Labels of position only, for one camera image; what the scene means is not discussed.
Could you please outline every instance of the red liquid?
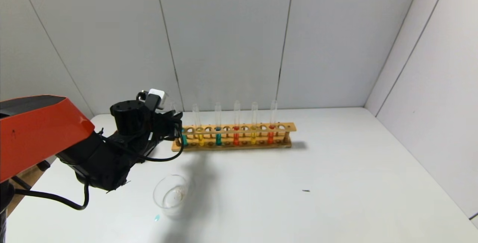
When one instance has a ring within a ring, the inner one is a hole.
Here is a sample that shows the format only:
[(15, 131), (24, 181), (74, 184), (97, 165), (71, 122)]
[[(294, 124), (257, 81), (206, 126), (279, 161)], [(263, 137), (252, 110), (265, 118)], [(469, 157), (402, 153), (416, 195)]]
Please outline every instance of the red liquid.
[[(234, 126), (234, 130), (239, 130), (239, 126)], [(234, 134), (234, 145), (239, 145), (239, 134)]]
[[(269, 126), (270, 129), (274, 129), (275, 128), (275, 125), (270, 125)], [(267, 144), (272, 144), (274, 143), (274, 132), (269, 132), (267, 134)]]

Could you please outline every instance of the teal test tube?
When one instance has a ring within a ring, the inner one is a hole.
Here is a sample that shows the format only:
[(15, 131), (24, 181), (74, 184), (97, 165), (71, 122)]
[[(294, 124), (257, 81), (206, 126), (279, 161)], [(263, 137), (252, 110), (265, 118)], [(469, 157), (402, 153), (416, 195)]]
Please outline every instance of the teal test tube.
[[(215, 111), (215, 130), (221, 131), (221, 103), (220, 102), (216, 102), (214, 111)], [(218, 146), (222, 145), (221, 134), (215, 135), (215, 144)]]
[(182, 130), (181, 132), (182, 132), (182, 136), (183, 136), (184, 146), (187, 146), (187, 135), (184, 134), (184, 128), (183, 128), (183, 130)]

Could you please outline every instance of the white wall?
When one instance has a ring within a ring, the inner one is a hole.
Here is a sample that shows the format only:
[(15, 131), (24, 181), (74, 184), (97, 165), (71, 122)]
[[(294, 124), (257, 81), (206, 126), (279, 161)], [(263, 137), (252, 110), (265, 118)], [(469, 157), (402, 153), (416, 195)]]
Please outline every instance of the white wall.
[(478, 211), (478, 0), (439, 0), (377, 118), (464, 213)]
[(475, 217), (471, 220), (471, 222), (478, 228), (478, 218)]
[(438, 0), (413, 0), (384, 68), (367, 99), (365, 108), (377, 116), (402, 71)]
[(182, 106), (159, 0), (31, 0), (94, 114), (140, 90)]
[(362, 107), (412, 0), (292, 0), (282, 108)]
[(267, 108), (277, 93), (282, 108), (362, 106), (410, 1), (162, 0), (162, 10), (159, 0), (31, 0), (41, 22), (31, 5), (19, 11), (28, 21), (2, 14), (16, 26), (2, 46), (25, 53), (2, 56), (1, 93), (63, 94), (89, 114), (149, 88), (186, 110), (236, 99)]
[(289, 0), (161, 0), (184, 108), (275, 99)]
[(46, 93), (93, 117), (29, 0), (0, 0), (0, 100)]

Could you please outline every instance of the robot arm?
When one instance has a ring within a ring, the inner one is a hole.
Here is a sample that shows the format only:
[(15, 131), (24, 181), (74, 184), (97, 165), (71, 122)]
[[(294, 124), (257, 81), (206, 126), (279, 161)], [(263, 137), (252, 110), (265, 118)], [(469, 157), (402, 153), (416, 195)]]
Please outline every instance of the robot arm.
[(135, 163), (169, 161), (148, 155), (163, 140), (181, 138), (182, 113), (161, 113), (167, 95), (160, 90), (138, 93), (136, 100), (110, 107), (117, 131), (106, 138), (65, 97), (34, 96), (0, 102), (0, 209), (13, 196), (8, 179), (57, 155), (87, 186), (115, 190), (126, 183)]

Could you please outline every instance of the yellow liquid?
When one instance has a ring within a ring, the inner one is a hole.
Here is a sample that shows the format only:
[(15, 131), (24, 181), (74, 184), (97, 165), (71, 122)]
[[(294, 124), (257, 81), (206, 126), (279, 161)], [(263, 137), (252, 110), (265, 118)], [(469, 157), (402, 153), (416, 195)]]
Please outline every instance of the yellow liquid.
[(199, 145), (204, 146), (204, 135), (198, 135), (199, 138)]
[[(256, 130), (256, 126), (251, 126), (252, 130)], [(251, 144), (256, 144), (256, 133), (251, 133)]]

